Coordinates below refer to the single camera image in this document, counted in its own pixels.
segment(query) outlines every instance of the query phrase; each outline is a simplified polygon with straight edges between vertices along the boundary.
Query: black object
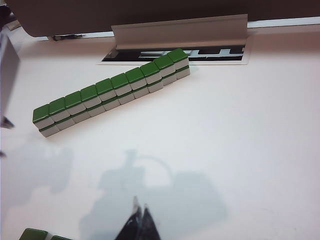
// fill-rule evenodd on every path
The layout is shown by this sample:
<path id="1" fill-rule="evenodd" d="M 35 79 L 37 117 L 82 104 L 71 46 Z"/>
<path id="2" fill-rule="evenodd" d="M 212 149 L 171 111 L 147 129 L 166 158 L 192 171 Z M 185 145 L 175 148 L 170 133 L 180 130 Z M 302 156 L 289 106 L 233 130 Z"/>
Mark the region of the black object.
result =
<path id="1" fill-rule="evenodd" d="M 1 128 L 12 129 L 14 127 L 15 125 L 6 116 L 4 116 L 1 122 Z"/>
<path id="2" fill-rule="evenodd" d="M 241 61 L 243 56 L 234 56 L 233 54 L 243 54 L 242 49 L 245 45 L 232 45 L 232 46 L 199 46 L 199 47 L 182 47 L 184 51 L 194 50 L 198 52 L 198 56 L 189 56 L 189 61 Z M 145 57 L 142 52 L 147 51 L 172 51 L 175 48 L 163 48 L 163 49 L 126 49 L 119 50 L 117 54 L 107 55 L 102 59 L 102 62 L 151 62 L 155 57 L 159 57 L 157 53 L 151 57 Z M 218 55 L 221 50 L 230 49 L 227 56 L 211 56 L 212 54 Z"/>
<path id="3" fill-rule="evenodd" d="M 12 14 L 11 9 L 6 4 L 0 5 L 0 29 L 14 20 L 17 20 L 17 18 Z"/>
<path id="4" fill-rule="evenodd" d="M 161 240 L 147 205 L 142 217 L 137 197 L 133 199 L 133 211 L 115 240 Z"/>
<path id="5" fill-rule="evenodd" d="M 83 38 L 85 35 L 83 34 L 70 34 L 70 35 L 55 35 L 53 36 L 53 40 L 55 41 L 61 41 L 61 40 L 66 40 L 66 39 L 81 39 Z"/>
<path id="6" fill-rule="evenodd" d="M 138 199 L 133 199 L 133 211 L 115 240 L 138 240 L 141 223 L 141 207 Z"/>
<path id="7" fill-rule="evenodd" d="M 144 207 L 139 240 L 161 240 L 147 206 Z"/>

